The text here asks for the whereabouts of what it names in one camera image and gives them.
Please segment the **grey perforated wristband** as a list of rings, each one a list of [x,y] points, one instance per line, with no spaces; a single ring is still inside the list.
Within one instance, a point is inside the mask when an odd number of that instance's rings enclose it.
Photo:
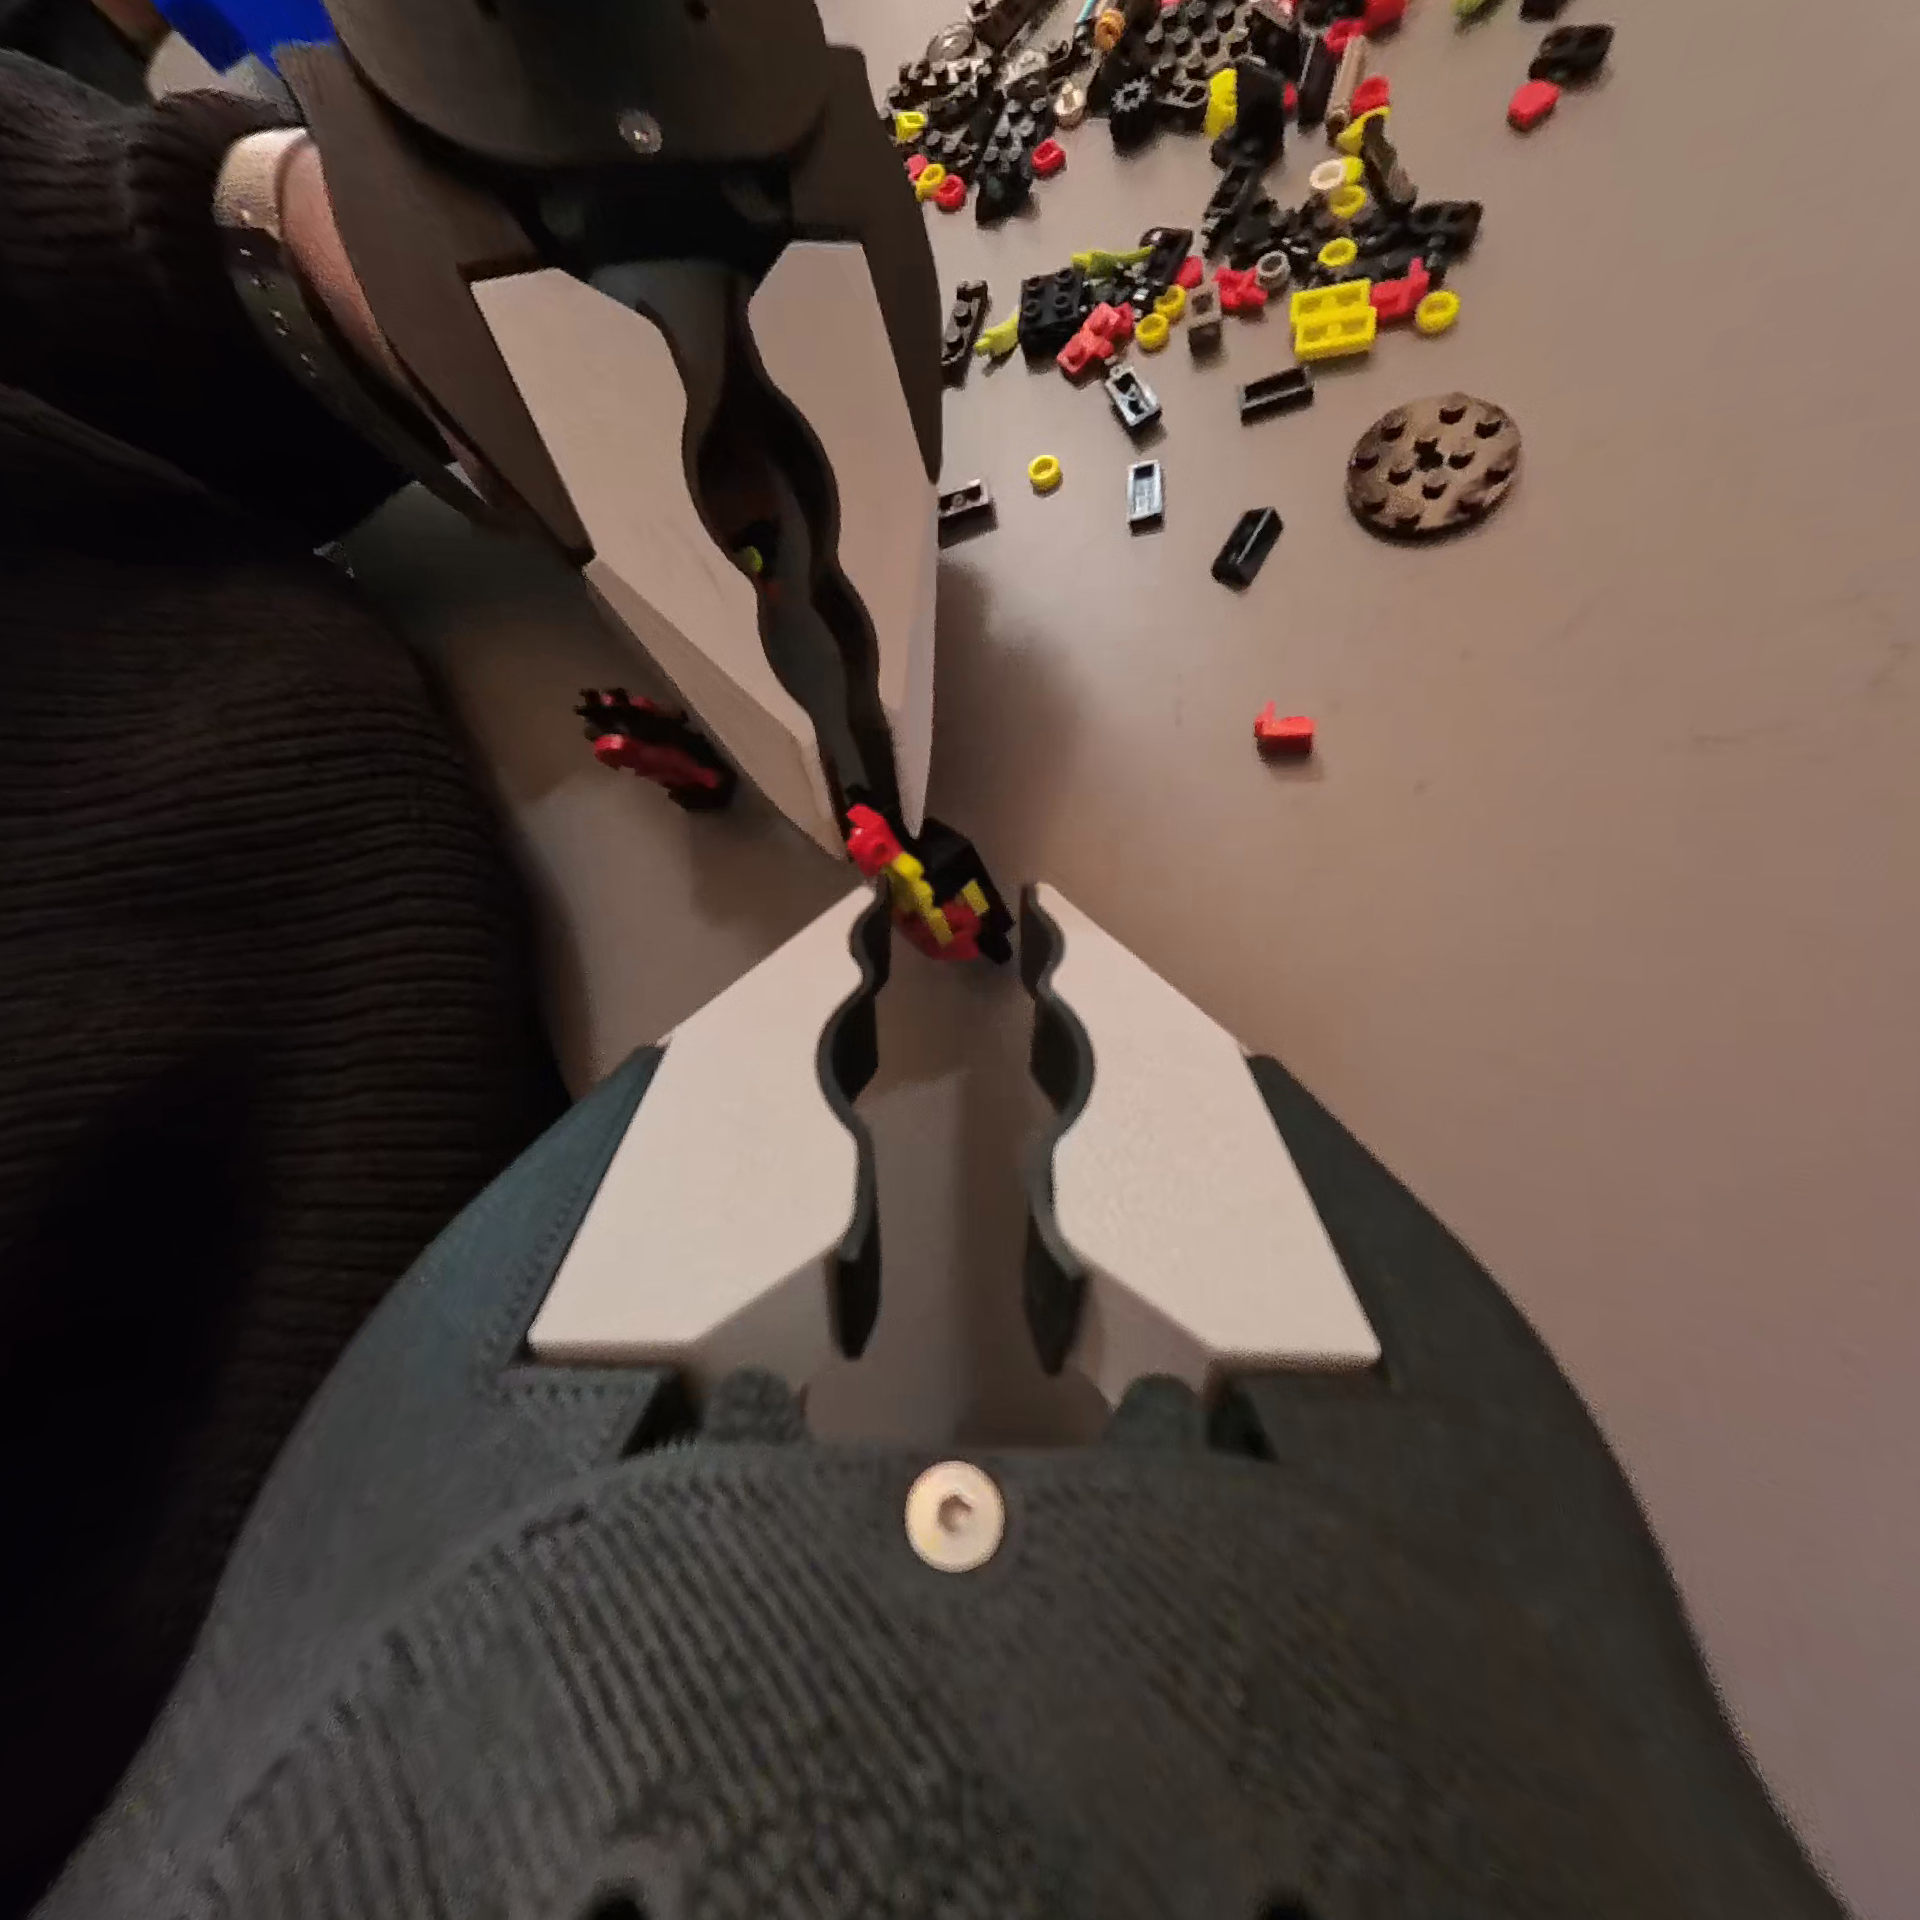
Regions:
[[[231,286],[290,380],[428,494],[469,520],[496,526],[495,507],[455,461],[440,424],[411,394],[352,355],[277,231],[231,207],[220,207],[216,223]]]

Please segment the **pile of loose lego pieces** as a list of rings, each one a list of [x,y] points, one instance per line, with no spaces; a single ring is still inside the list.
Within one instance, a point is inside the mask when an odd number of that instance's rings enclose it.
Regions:
[[[1212,189],[1191,227],[1155,223],[1025,277],[999,320],[984,278],[955,286],[945,384],[1019,355],[1106,388],[1131,434],[1162,416],[1130,349],[1178,328],[1215,355],[1229,318],[1282,323],[1295,365],[1239,394],[1239,418],[1313,397],[1311,371],[1368,355],[1385,326],[1456,323],[1453,264],[1475,198],[1429,198],[1391,127],[1376,56],[1405,5],[968,5],[897,70],[881,110],[923,205],[1004,227],[1067,163],[1066,134],[1105,130],[1119,157],[1162,138],[1207,147]]]

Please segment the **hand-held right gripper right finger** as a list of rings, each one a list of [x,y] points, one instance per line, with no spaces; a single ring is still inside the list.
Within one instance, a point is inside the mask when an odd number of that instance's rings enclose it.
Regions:
[[[1019,902],[1029,1070],[1025,1320],[1049,1375],[1357,1375],[1380,1359],[1258,1059],[1059,887]]]

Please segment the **person's left forearm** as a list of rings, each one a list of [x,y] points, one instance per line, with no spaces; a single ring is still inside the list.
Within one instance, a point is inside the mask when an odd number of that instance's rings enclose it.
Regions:
[[[221,90],[124,104],[5,50],[5,388],[322,544],[409,477],[298,381],[229,277],[217,175],[289,125]]]

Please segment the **person's left hand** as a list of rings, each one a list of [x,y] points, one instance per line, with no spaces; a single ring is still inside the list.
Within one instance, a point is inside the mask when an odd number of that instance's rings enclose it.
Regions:
[[[316,138],[306,127],[267,127],[243,134],[229,148],[217,170],[210,198],[213,227],[217,234],[216,239],[225,262],[221,235],[216,215],[220,207],[247,212],[250,220],[277,231],[281,246],[301,275],[309,295],[316,298],[322,314],[333,320],[333,326],[345,335],[352,355],[363,360],[367,367],[383,373],[397,391],[415,396],[415,400],[440,424],[455,461],[474,482],[461,443],[445,432],[440,418],[432,416],[423,388],[415,381],[373,314],[373,304],[351,260],[338,218],[332,205]]]

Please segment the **person's black sweater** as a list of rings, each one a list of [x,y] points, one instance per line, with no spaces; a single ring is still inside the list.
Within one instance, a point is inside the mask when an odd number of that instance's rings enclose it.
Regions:
[[[153,1726],[277,1453],[560,1112],[530,918],[345,574],[5,391],[2,1882]]]

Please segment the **blue plastic bin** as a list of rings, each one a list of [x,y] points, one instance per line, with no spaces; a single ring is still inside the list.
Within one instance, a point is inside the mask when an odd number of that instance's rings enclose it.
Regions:
[[[250,56],[277,69],[284,45],[338,38],[325,3],[151,3],[213,69]]]

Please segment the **small red yellow lego assembly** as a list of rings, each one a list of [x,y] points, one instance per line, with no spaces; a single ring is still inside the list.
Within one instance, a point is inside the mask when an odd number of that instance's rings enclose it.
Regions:
[[[1007,966],[1015,955],[1015,917],[975,844],[927,815],[907,831],[865,797],[847,811],[848,856],[875,882],[897,927],[929,959]]]

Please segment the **round dark lego plate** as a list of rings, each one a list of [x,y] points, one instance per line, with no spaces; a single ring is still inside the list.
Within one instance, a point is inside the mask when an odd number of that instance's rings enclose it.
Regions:
[[[1348,514],[1397,544],[1449,540],[1492,516],[1520,480],[1522,432],[1468,391],[1405,400],[1369,423],[1344,468]]]

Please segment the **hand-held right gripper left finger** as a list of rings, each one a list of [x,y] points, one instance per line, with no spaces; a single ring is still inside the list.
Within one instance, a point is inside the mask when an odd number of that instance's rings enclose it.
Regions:
[[[891,914],[860,887],[669,1030],[533,1326],[545,1362],[823,1368],[881,1310]]]

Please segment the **black red lego train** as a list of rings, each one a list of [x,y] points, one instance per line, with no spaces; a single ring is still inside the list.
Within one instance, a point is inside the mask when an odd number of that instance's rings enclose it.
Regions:
[[[586,688],[575,711],[601,766],[659,787],[687,811],[732,806],[736,767],[683,711],[624,688]]]

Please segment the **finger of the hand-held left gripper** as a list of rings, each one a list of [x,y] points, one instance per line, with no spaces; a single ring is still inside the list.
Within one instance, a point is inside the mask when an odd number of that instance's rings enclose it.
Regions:
[[[937,480],[927,472],[865,252],[794,243],[751,300],[764,373],[818,440],[832,559],[868,622],[856,671],[887,731],[903,826],[927,819],[937,654]]]
[[[583,526],[593,598],[733,767],[843,856],[847,792],[868,772],[874,708],[856,679],[874,622],[840,565],[826,452],[762,360],[753,284],[714,262],[620,262],[481,278],[472,295]],[[704,494],[728,421],[773,491],[770,584],[736,554],[747,518]]]

